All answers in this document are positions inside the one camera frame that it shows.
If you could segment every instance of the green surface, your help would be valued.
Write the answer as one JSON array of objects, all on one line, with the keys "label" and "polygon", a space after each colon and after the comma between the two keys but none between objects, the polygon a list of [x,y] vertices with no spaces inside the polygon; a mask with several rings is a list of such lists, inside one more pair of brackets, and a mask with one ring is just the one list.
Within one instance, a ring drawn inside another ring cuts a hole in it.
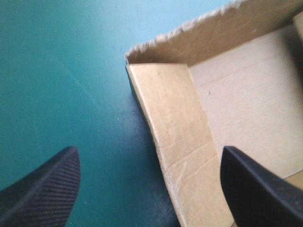
[{"label": "green surface", "polygon": [[0,189],[74,145],[67,226],[177,226],[124,53],[226,2],[1,1]]}]

